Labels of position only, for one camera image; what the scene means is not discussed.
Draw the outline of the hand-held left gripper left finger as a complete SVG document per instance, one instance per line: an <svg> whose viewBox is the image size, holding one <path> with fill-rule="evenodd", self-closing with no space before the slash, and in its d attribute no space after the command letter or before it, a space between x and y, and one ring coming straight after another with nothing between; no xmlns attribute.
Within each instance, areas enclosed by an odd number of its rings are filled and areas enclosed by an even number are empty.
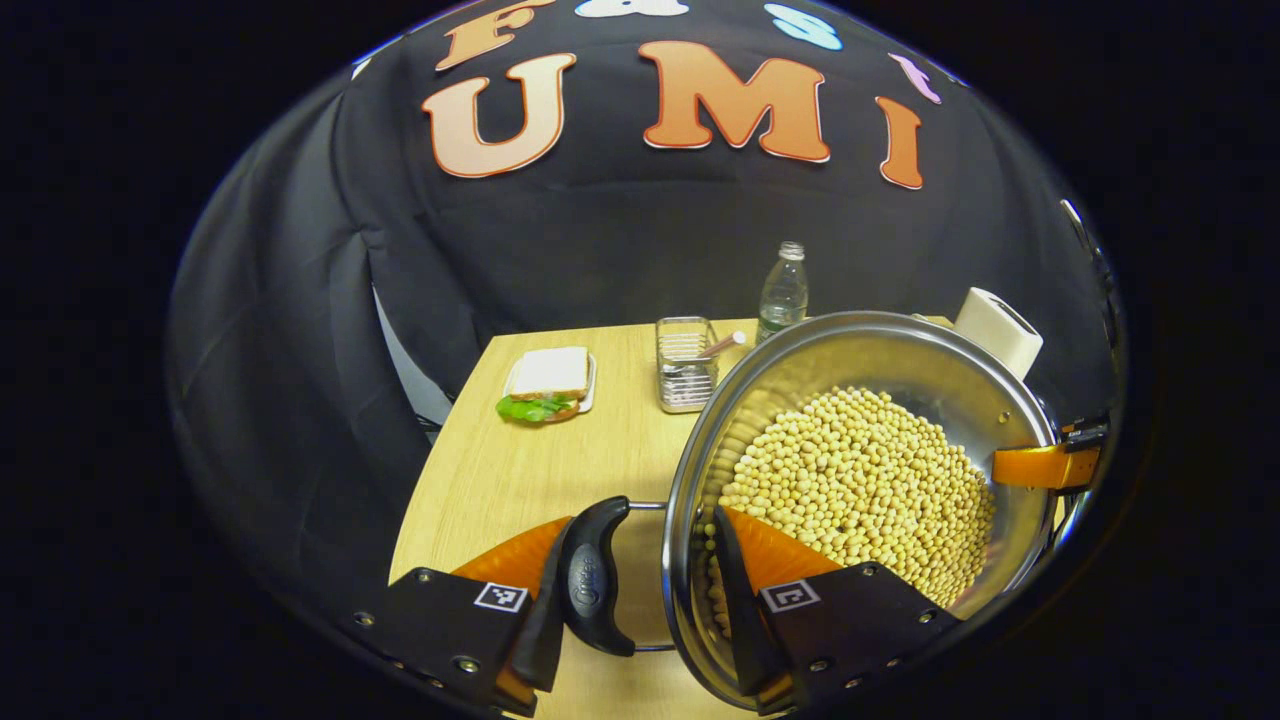
<svg viewBox="0 0 1280 720"><path fill-rule="evenodd" d="M358 597L348 634L433 693L497 717L531 717L556 683L563 635L559 518L452 571L413 568Z"/></svg>

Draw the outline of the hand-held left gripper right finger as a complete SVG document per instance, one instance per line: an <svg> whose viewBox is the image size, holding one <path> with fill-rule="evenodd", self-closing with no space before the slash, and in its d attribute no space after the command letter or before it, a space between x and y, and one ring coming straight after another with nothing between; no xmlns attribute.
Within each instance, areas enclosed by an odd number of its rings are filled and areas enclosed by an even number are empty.
<svg viewBox="0 0 1280 720"><path fill-rule="evenodd" d="M713 523L733 683L762 715L865 694L961 625L877 561L845 566L730 507Z"/></svg>

